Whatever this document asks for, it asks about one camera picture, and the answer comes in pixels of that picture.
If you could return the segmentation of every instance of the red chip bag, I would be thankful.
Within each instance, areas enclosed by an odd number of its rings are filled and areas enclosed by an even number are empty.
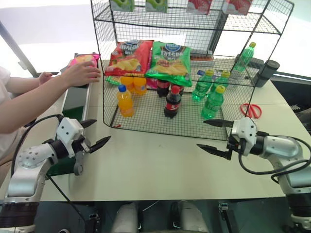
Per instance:
[[[148,69],[152,40],[131,40],[119,42],[111,53],[105,75],[144,74]]]

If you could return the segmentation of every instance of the snack package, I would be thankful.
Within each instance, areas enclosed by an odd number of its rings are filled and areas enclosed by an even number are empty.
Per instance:
[[[152,40],[131,40],[119,42],[111,53],[105,75],[144,74],[147,71]]]
[[[88,61],[93,61],[94,62],[94,67],[98,67],[98,59],[99,59],[98,54],[85,54],[85,55],[80,55],[75,57],[68,65],[68,67],[73,66],[76,63],[80,62],[88,62]]]
[[[113,85],[121,85],[120,76],[107,76],[106,81]]]
[[[190,48],[174,43],[154,42],[151,68],[145,77],[167,80],[181,86],[192,86]]]
[[[247,15],[253,0],[225,0],[222,11],[225,14]]]
[[[134,0],[110,0],[110,6],[113,11],[133,12],[135,3]]]
[[[152,52],[149,53],[148,69],[151,66]],[[157,79],[147,78],[147,85],[152,89],[157,89]]]
[[[208,15],[212,0],[189,0],[187,12],[197,15]]]
[[[146,11],[167,12],[167,0],[146,0]]]

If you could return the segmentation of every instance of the bottle label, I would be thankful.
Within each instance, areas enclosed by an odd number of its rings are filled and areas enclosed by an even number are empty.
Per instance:
[[[144,86],[135,86],[135,89],[137,91],[144,91],[144,90],[146,90],[146,85],[144,85]]]
[[[202,83],[198,83],[195,86],[195,90],[197,90],[198,92],[207,92],[209,89],[209,86],[206,84],[202,84]]]
[[[168,88],[170,86],[170,82],[159,82],[159,80],[157,81],[157,86],[160,88]]]
[[[130,115],[132,113],[134,113],[134,108],[126,108],[126,109],[122,109],[120,108],[120,112],[122,115]]]
[[[220,107],[221,105],[214,105],[214,104],[211,104],[210,102],[206,105],[206,108],[214,112],[217,112],[220,109]]]
[[[180,103],[178,103],[178,104],[166,103],[166,108],[168,110],[176,110],[176,109],[178,109],[179,105],[180,105]]]

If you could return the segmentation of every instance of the metal wire rack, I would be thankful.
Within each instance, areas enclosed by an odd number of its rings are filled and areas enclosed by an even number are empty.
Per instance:
[[[236,16],[221,11],[223,0],[213,0],[210,13],[205,16],[187,13],[187,3],[188,0],[170,0],[167,13],[153,13],[145,11],[144,0],[135,0],[133,12],[119,12],[111,10],[108,0],[91,0],[103,72],[119,41],[173,40],[176,44],[191,47],[193,52],[204,57],[209,50],[215,50],[222,31],[249,33],[245,46],[254,33],[281,37],[294,7],[287,0],[253,0],[246,16]],[[116,98],[117,87],[104,82],[104,123],[120,129],[226,140],[228,132],[225,129],[203,123],[200,112],[204,101],[193,102],[191,93],[198,82],[198,70],[212,68],[220,75],[222,70],[232,70],[237,59],[214,56],[213,62],[191,61],[193,85],[185,88],[178,114],[173,119],[164,117],[165,99],[159,98],[152,89],[142,97],[134,95],[134,116],[122,117]],[[235,120],[243,117],[239,106],[251,101],[255,86],[253,78],[258,71],[259,67],[246,67],[238,77],[231,75],[222,109],[215,118]]]

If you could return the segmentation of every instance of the chip bag logo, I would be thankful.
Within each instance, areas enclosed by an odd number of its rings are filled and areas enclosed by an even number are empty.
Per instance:
[[[139,47],[139,40],[130,40],[122,43],[120,45],[120,49],[123,55],[131,55],[133,54]]]
[[[180,50],[181,46],[180,45],[176,45],[173,43],[169,43],[165,45],[165,48],[170,51],[170,52],[176,52],[178,50]]]
[[[185,47],[168,43],[165,46],[161,46],[161,55],[168,61],[173,61],[183,55]]]

